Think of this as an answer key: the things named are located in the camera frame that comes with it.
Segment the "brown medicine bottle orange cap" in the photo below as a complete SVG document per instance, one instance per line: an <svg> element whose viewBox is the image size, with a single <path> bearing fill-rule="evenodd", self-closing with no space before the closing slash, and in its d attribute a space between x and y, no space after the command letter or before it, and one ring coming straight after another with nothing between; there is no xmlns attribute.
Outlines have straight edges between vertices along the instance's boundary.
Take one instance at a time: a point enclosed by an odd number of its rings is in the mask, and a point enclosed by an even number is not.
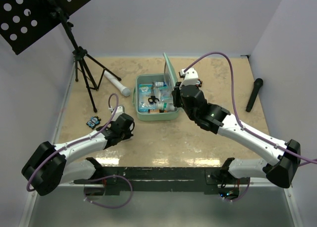
<svg viewBox="0 0 317 227"><path fill-rule="evenodd" d="M148 109L148 113L149 114L159 114L159 113L166 113L167 111L165 110L160 110L160 109L155 109L155 110L151 110L151 109Z"/></svg>

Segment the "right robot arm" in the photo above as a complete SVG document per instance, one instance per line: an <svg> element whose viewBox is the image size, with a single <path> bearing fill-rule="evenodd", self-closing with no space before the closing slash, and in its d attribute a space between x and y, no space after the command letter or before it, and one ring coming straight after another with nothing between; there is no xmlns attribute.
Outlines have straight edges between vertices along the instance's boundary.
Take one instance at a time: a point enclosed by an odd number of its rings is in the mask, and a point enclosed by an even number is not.
<svg viewBox="0 0 317 227"><path fill-rule="evenodd" d="M222 166L221 179L227 184L245 177L266 178L274 185L289 188L300 164L300 143L273 138L238 123L227 109L208 103L196 85L177 82L172 91L174 105L203 130L229 138L260 156L258 160L229 158Z"/></svg>

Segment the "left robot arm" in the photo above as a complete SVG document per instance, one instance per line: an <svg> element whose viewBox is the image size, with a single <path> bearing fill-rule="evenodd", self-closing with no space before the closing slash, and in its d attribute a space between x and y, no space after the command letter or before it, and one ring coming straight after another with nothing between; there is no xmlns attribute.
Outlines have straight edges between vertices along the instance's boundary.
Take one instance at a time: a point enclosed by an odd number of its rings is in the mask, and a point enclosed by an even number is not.
<svg viewBox="0 0 317 227"><path fill-rule="evenodd" d="M48 141L41 143L21 171L28 181L27 191L37 191L44 196L61 183L80 179L87 179L90 183L100 182L102 166L95 159L77 160L130 139L134 126L133 117L121 113L110 124L79 139L54 145Z"/></svg>

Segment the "black handled scissors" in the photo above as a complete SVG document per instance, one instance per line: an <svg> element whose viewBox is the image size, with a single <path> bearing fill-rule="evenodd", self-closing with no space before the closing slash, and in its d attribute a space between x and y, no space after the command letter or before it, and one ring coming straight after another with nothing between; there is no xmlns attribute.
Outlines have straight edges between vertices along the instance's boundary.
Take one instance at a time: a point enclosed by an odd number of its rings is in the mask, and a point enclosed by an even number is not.
<svg viewBox="0 0 317 227"><path fill-rule="evenodd" d="M155 88L155 84L151 86L151 94L150 94L150 97L148 98L148 102L150 105L153 105L159 102L159 99L155 96L154 88Z"/></svg>

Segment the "mint green medicine case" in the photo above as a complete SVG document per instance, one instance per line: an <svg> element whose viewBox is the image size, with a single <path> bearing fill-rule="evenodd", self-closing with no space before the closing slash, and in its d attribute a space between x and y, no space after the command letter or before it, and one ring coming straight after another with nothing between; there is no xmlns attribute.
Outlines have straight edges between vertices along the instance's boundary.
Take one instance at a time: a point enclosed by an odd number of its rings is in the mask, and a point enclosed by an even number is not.
<svg viewBox="0 0 317 227"><path fill-rule="evenodd" d="M163 54L164 57L164 71L157 74L143 74L136 78L136 84L133 91L133 105L136 109L137 118L140 121L163 121L163 120L174 120L178 117L178 108L175 111L169 111L166 113L148 113L138 111L138 85L139 84L152 84L155 81L163 81L166 83L166 87L155 87L155 96L160 102L173 103L172 90L175 83L178 81L176 72L167 54Z"/></svg>

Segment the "blue plaster packet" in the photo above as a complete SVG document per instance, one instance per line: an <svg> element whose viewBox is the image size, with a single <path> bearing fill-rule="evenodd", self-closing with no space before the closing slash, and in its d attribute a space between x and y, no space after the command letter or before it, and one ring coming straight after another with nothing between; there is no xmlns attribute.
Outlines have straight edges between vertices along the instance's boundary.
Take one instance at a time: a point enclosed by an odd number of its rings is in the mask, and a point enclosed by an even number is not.
<svg viewBox="0 0 317 227"><path fill-rule="evenodd" d="M147 112L148 110L154 110L155 104L150 104L149 98L151 98L152 84L139 84L138 85L138 111Z"/></svg>

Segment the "clear bottle green label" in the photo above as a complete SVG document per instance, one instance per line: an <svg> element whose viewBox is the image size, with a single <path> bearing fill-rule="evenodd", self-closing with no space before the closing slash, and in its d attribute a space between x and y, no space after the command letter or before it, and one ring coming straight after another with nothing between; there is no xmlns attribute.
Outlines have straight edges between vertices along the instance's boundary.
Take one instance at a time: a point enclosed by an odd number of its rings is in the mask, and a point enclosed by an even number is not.
<svg viewBox="0 0 317 227"><path fill-rule="evenodd" d="M175 111L175 106L173 105L173 103L157 102L156 109L169 112Z"/></svg>

